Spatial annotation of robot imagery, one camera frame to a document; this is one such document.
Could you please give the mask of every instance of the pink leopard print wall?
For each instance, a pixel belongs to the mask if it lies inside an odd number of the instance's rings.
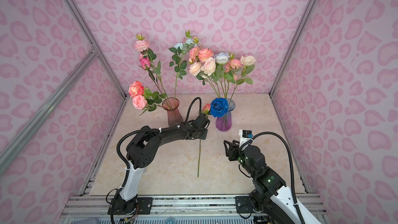
[[[0,0],[0,154],[90,49],[62,0]]]
[[[166,90],[174,92],[175,72],[168,50],[181,42],[185,30],[215,53],[253,54],[253,85],[240,92],[269,92],[291,36],[308,0],[76,0],[123,87],[139,80],[152,87],[139,68],[133,49],[142,32],[162,61]],[[178,92],[212,92],[191,75],[179,81]]]
[[[276,103],[332,223],[398,223],[398,0],[320,0]]]
[[[0,177],[0,222],[56,223],[121,103],[97,60]]]

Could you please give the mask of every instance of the table surface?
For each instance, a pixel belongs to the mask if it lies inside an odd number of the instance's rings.
[[[185,119],[191,101],[196,94],[177,95],[179,110]],[[202,105],[210,103],[215,94],[202,94]],[[201,141],[199,177],[197,177],[199,140],[178,140],[159,147],[153,162],[146,167],[138,186],[140,195],[200,195],[200,194],[247,194],[254,189],[250,178],[241,174],[238,162],[230,162],[225,156],[224,140],[239,140],[239,129],[251,130],[253,134],[271,131],[284,137],[271,99],[266,94],[236,94],[236,104],[232,111],[232,128],[221,132],[215,126],[213,116],[208,127],[206,140]],[[191,110],[190,119],[197,116],[198,102]],[[126,165],[116,153],[116,144],[125,134],[148,125],[151,128],[167,127],[167,113],[164,109],[145,112],[127,102],[116,132],[103,158],[90,195],[106,195],[118,188],[124,179]],[[127,139],[121,146],[126,155]],[[266,158],[266,163],[276,171],[290,186],[289,159],[286,148],[277,137],[263,135],[256,138],[253,145],[258,146]],[[294,165],[295,188],[297,193],[305,193],[304,187]]]

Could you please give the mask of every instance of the light blue rose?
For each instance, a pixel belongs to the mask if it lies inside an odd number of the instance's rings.
[[[229,60],[230,55],[226,52],[219,53],[216,55],[216,63],[218,64],[226,64]]]

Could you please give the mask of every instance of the pink glass vase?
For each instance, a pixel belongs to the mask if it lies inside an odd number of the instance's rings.
[[[178,106],[180,102],[176,98],[167,98],[163,101],[162,107],[167,111],[167,122],[169,127],[175,127],[183,122]]]
[[[235,102],[231,99],[226,99],[228,102],[228,112],[222,117],[217,117],[216,127],[222,132],[226,132],[232,127],[232,111],[235,109]]]

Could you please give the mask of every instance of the peach rose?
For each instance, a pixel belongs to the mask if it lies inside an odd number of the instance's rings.
[[[141,82],[133,82],[129,87],[129,95],[131,97],[144,94],[144,86]]]
[[[198,51],[199,51],[198,47],[193,47],[189,51],[189,60],[188,60],[189,63],[192,64],[192,63],[196,62],[196,55],[197,55]]]
[[[142,95],[136,95],[132,99],[132,104],[135,108],[142,110],[147,105],[147,100]]]
[[[135,48],[136,51],[142,52],[144,50],[149,49],[149,42],[145,41],[145,40],[138,40],[135,43],[134,48]]]
[[[198,57],[201,62],[206,62],[206,60],[210,57],[213,57],[214,53],[211,51],[209,48],[204,48],[202,50],[199,50],[198,52]]]

